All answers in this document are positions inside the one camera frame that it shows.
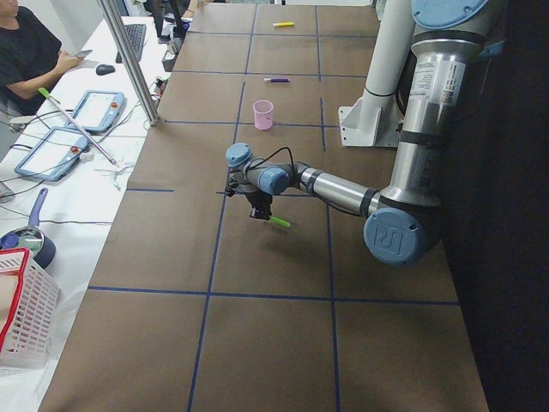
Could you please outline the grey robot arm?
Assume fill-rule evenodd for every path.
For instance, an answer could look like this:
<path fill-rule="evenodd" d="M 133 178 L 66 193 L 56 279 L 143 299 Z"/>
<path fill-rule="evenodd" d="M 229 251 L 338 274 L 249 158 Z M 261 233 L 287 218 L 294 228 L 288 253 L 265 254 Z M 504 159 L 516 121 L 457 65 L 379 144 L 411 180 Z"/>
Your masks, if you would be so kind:
<path fill-rule="evenodd" d="M 225 193 L 241 193 L 250 216 L 269 221 L 274 196 L 293 187 L 365 218 L 364 242 L 379 261 L 417 262 L 439 240 L 439 170 L 470 62 L 504 45 L 505 1 L 388 1 L 362 96 L 339 110 L 346 147 L 396 151 L 377 190 L 300 161 L 274 163 L 238 142 L 226 151 Z"/>

